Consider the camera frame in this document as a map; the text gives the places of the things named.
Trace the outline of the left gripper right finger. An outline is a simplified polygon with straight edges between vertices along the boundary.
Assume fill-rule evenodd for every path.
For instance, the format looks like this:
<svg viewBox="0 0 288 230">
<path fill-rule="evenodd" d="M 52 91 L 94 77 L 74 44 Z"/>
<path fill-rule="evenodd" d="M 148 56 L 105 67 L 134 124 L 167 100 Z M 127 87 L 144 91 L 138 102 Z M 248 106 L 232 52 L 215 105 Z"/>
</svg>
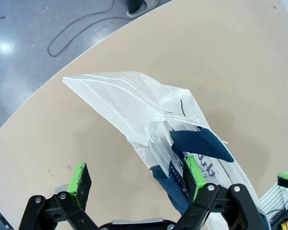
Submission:
<svg viewBox="0 0 288 230">
<path fill-rule="evenodd" d="M 207 183 L 193 156 L 184 158 L 183 180 L 191 204 L 175 224 L 175 230 L 200 230 L 211 213 L 220 213 L 230 230 L 266 229 L 245 185 L 224 188 Z"/>
</svg>

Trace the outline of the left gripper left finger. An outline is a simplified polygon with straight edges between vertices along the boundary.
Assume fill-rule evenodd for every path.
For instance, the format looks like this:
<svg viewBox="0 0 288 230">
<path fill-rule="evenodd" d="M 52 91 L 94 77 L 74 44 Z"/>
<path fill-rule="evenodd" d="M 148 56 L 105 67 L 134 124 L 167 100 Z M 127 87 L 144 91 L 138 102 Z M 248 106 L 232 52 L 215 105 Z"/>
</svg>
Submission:
<svg viewBox="0 0 288 230">
<path fill-rule="evenodd" d="M 68 222 L 74 230 L 97 230 L 85 212 L 92 181 L 86 163 L 77 165 L 66 191 L 46 199 L 29 198 L 19 226 L 20 230 L 54 230 L 59 222 Z"/>
</svg>

